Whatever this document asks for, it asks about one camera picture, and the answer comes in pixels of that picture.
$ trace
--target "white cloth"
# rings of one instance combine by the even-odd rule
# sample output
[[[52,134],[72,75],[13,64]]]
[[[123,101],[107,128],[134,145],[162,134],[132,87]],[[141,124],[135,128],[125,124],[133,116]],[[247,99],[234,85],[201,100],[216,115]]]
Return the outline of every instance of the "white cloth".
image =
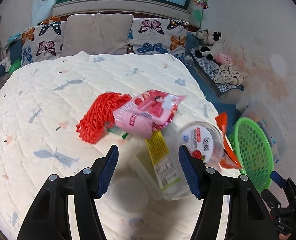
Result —
[[[245,75],[239,73],[232,64],[221,65],[216,76],[213,78],[217,84],[231,84],[239,86],[243,83]]]
[[[50,174],[72,176],[95,159],[119,148],[113,180],[134,174],[133,153],[147,152],[143,139],[123,141],[109,133],[97,144],[85,143],[76,125],[96,97],[106,91],[138,95],[149,89],[187,95],[179,105],[172,127],[205,120],[215,125],[218,114],[205,100],[186,67],[169,54],[75,56],[29,64],[13,73],[0,90],[0,229],[15,240],[36,194]],[[200,108],[208,104],[207,117]],[[225,175],[237,177],[236,170]],[[79,239],[74,204],[69,198],[73,239]],[[178,201],[154,201],[136,217],[115,212],[107,196],[96,200],[99,218],[110,239],[190,239],[202,201],[193,195]],[[224,239],[228,197],[224,199],[218,239]]]

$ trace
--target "blue gripper pad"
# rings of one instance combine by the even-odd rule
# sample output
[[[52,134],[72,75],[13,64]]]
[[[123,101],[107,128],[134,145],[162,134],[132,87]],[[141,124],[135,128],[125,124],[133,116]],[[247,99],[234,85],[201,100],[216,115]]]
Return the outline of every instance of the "blue gripper pad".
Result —
[[[186,151],[183,146],[181,146],[179,148],[181,168],[185,174],[191,193],[194,194],[196,198],[200,198],[202,192],[199,187],[199,178],[189,157],[191,157],[190,152]]]
[[[278,172],[276,171],[273,171],[271,172],[270,174],[270,178],[280,187],[280,188],[283,188],[283,189],[286,189],[287,187],[287,181],[282,178]]]
[[[119,151],[118,147],[114,146],[112,149],[110,155],[108,156],[108,160],[106,162],[106,165],[104,166],[99,179],[98,179],[98,197],[101,198],[103,194],[105,194],[108,190],[108,186],[110,184],[112,175],[115,171],[117,162],[119,158]]]

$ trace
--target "plastic bag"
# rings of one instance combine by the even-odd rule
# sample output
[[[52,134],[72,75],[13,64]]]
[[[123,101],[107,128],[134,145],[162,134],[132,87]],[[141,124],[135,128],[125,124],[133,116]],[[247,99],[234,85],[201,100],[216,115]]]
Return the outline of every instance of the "plastic bag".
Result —
[[[13,72],[15,72],[17,69],[19,69],[21,67],[21,60],[17,59],[9,68],[7,74],[11,74]]]
[[[219,126],[220,130],[222,131],[223,136],[223,147],[224,147],[224,154],[223,158],[220,161],[220,166],[226,169],[243,169],[240,165],[240,162],[237,159],[237,156],[230,148],[227,139],[226,139],[226,131],[227,131],[227,123],[228,123],[228,116],[226,112],[219,114],[216,117],[217,125]]]
[[[116,126],[127,133],[150,138],[172,122],[178,104],[186,96],[175,96],[158,90],[148,90],[113,111]]]

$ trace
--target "screw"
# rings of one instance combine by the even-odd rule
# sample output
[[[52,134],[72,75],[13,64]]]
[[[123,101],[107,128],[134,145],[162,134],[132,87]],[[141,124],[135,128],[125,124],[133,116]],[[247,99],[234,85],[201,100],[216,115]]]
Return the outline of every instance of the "screw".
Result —
[[[209,174],[214,174],[216,170],[214,168],[209,167],[206,169],[206,172],[208,172]]]
[[[49,180],[50,181],[54,181],[56,179],[57,179],[57,175],[56,174],[52,174],[52,175],[49,176]]]
[[[243,181],[247,181],[247,180],[248,180],[248,176],[245,175],[245,174],[242,174],[242,175],[240,176],[240,179],[243,180]]]
[[[90,172],[91,172],[91,168],[84,168],[82,171],[82,173],[85,175],[89,174]]]

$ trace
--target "wall stain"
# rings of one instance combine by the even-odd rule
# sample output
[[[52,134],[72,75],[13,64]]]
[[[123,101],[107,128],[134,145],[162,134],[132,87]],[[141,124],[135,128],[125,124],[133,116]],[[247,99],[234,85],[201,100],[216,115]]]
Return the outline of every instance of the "wall stain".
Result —
[[[245,52],[243,46],[239,47],[240,53],[235,51],[224,47],[223,53],[231,58],[237,70],[247,75],[243,83],[246,90],[258,93],[258,90],[264,85],[272,98],[278,101],[289,96],[286,80],[273,70],[269,60],[252,57]]]

